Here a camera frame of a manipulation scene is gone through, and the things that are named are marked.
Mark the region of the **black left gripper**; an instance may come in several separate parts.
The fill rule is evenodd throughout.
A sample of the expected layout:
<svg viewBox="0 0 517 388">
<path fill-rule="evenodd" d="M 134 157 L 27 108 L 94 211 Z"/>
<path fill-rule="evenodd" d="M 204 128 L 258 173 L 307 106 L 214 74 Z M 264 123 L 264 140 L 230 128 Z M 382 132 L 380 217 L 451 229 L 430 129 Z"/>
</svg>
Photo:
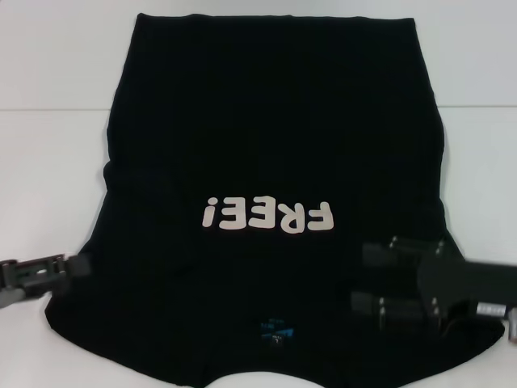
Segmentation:
<svg viewBox="0 0 517 388">
<path fill-rule="evenodd" d="M 90 255 L 64 255 L 1 262 L 1 308 L 15 303 L 39 299 L 46 293 L 64 293 L 69 278 L 91 274 Z"/>
</svg>

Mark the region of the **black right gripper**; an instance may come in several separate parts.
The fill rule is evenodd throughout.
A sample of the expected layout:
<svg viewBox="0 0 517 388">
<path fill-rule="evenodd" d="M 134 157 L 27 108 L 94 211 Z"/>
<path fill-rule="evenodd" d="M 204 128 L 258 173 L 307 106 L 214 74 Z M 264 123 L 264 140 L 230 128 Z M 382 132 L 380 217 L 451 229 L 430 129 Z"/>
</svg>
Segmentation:
<svg viewBox="0 0 517 388">
<path fill-rule="evenodd" d="M 392 237 L 387 243 L 365 242 L 363 268 L 415 268 L 422 303 L 417 299 L 353 292 L 354 316 L 380 324 L 425 323 L 438 330 L 463 319 L 491 319 L 508 323 L 516 335 L 516 267 L 466 260 L 448 240 L 421 241 Z"/>
</svg>

